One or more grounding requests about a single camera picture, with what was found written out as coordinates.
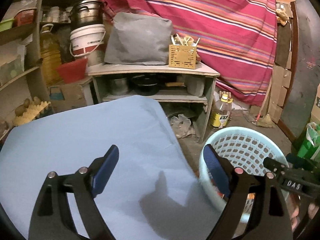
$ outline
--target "gray bag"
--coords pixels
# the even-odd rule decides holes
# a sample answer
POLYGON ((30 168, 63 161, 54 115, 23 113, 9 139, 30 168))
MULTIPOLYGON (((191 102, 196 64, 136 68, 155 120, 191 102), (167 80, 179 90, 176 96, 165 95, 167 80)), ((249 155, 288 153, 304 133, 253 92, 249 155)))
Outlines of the gray bag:
POLYGON ((125 65, 167 65, 172 22, 160 17, 119 12, 104 61, 125 65))

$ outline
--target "potato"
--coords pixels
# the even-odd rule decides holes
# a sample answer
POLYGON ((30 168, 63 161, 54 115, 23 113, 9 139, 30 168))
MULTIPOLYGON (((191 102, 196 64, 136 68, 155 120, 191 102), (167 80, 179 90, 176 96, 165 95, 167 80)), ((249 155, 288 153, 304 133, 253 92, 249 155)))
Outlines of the potato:
POLYGON ((15 109, 14 113, 16 114, 16 116, 22 116, 26 110, 27 109, 25 108, 24 105, 20 105, 15 109))
POLYGON ((39 97, 34 97, 34 98, 33 98, 33 101, 34 101, 34 103, 35 103, 36 106, 38 106, 38 105, 41 104, 41 100, 40 100, 39 97))
POLYGON ((24 100, 24 102, 23 102, 23 105, 24 105, 25 108, 28 108, 29 105, 30 105, 30 99, 26 98, 26 100, 24 100))

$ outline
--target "hand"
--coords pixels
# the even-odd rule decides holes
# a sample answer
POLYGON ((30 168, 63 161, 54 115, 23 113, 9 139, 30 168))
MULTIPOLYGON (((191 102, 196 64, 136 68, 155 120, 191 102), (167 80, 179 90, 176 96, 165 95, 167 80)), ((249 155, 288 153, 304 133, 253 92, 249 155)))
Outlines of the hand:
MULTIPOLYGON (((313 219, 315 217, 315 215, 318 212, 318 210, 319 210, 319 207, 316 206, 315 204, 311 203, 309 205, 308 215, 309 215, 310 219, 313 219)), ((299 207, 296 207, 296 209, 294 210, 294 212, 291 215, 292 231, 296 228, 296 226, 298 224, 298 218, 297 218, 298 215, 299 215, 299 207)))

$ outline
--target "bottle label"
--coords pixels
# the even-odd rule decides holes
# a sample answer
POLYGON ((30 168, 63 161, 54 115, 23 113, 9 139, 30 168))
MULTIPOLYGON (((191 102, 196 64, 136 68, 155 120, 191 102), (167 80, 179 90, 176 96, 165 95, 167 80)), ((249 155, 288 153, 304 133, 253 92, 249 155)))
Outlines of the bottle label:
POLYGON ((228 121, 230 113, 228 114, 214 114, 211 125, 214 127, 222 128, 225 127, 228 121))

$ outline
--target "blue gripper pad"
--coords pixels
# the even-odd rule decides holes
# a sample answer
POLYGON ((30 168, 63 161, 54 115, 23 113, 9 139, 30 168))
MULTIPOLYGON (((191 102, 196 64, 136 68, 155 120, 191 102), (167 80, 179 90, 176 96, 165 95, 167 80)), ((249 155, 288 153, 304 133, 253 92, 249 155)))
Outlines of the blue gripper pad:
POLYGON ((210 147, 209 144, 204 146, 203 149, 203 159, 205 164, 208 167, 209 172, 212 175, 212 178, 218 187, 218 190, 224 194, 226 197, 230 196, 230 189, 229 189, 229 179, 226 175, 225 171, 223 170, 219 160, 217 159, 218 154, 214 154, 213 147, 210 147))
POLYGON ((108 153, 109 155, 106 157, 105 161, 101 165, 97 174, 92 178, 91 193, 93 198, 95 198, 97 195, 103 192, 116 164, 118 163, 118 160, 119 160, 118 147, 115 145, 111 146, 107 154, 108 153))

